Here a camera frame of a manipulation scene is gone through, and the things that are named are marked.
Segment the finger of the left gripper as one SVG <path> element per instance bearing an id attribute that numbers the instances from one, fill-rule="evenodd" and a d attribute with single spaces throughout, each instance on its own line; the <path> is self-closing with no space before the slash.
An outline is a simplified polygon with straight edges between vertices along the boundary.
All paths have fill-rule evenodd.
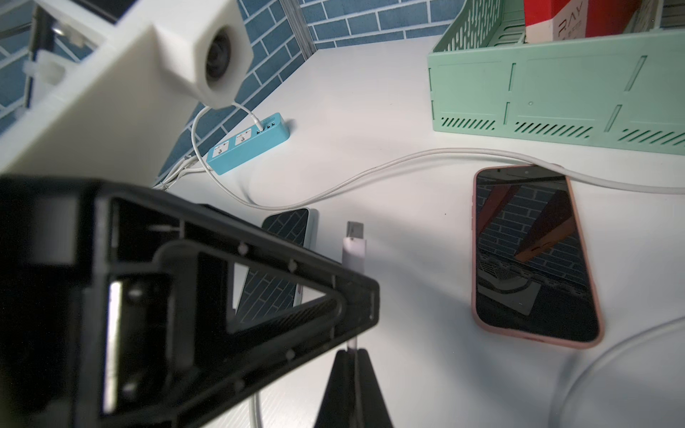
<path id="1" fill-rule="evenodd" d="M 172 239 L 152 267 L 172 278 L 169 356 L 173 382 L 153 406 L 105 417 L 96 427 L 200 427 L 253 393 L 375 326 L 379 286 L 341 264 L 293 246 L 224 212 L 177 196 L 118 185 L 130 199 L 173 218 Z M 238 265 L 259 267 L 258 251 L 288 262 L 287 279 L 319 298 L 262 322 L 234 321 Z"/>

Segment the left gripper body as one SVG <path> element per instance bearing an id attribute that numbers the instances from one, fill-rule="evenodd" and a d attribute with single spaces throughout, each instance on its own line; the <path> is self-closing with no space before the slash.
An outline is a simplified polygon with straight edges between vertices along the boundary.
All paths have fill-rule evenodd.
<path id="1" fill-rule="evenodd" d="M 173 382 L 173 218 L 98 180 L 1 181 L 1 424 L 96 427 Z"/>

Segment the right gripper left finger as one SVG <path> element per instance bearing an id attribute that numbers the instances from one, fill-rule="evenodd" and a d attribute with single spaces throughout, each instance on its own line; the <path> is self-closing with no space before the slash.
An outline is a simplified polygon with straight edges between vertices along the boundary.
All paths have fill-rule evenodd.
<path id="1" fill-rule="evenodd" d="M 316 428 L 351 427 L 355 407 L 354 369 L 353 354 L 337 351 L 314 424 Z"/>

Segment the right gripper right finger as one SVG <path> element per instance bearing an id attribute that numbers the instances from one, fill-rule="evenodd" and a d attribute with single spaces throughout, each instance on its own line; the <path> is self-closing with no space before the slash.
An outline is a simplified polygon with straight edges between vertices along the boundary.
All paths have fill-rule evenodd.
<path id="1" fill-rule="evenodd" d="M 354 422 L 356 427 L 393 428 L 369 353 L 357 349 L 354 368 Z"/>

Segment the phone with light blue case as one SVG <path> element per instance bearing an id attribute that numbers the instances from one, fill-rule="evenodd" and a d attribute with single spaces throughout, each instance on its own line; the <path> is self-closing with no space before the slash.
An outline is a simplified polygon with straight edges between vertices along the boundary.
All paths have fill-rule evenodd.
<path id="1" fill-rule="evenodd" d="M 262 221 L 262 230 L 293 246 L 310 249 L 316 235 L 318 213 L 309 208 L 271 214 Z M 288 262 L 267 251 L 258 251 L 259 267 L 237 266 L 234 321 L 239 326 L 256 324 L 303 303 L 303 286 L 283 273 Z"/>

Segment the phone with pink case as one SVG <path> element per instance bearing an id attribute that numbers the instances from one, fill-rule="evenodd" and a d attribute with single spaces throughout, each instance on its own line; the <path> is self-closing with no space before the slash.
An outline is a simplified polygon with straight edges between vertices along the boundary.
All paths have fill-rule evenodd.
<path id="1" fill-rule="evenodd" d="M 604 322 L 570 179 L 534 165 L 481 169 L 472 210 L 476 324 L 579 350 L 599 344 Z"/>

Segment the teal power strip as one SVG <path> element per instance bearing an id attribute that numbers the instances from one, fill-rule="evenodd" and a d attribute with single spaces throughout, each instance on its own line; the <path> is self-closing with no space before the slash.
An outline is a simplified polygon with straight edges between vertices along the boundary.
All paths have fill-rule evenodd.
<path id="1" fill-rule="evenodd" d="M 287 141 L 290 130 L 280 113 L 262 121 L 228 140 L 217 143 L 207 154 L 207 164 L 218 175 L 223 175 Z"/>

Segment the green file organizer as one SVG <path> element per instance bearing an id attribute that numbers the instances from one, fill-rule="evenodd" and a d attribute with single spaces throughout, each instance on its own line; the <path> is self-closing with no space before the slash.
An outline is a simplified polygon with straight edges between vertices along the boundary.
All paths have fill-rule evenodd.
<path id="1" fill-rule="evenodd" d="M 684 152 L 684 4 L 648 31 L 530 45 L 520 1 L 468 1 L 428 55 L 433 129 Z"/>

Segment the red folder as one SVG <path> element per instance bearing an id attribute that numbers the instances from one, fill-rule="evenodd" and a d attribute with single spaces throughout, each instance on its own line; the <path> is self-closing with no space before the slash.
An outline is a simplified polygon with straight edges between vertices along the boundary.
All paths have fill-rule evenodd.
<path id="1" fill-rule="evenodd" d="M 526 42 L 621 34 L 640 5 L 640 0 L 524 0 Z"/>

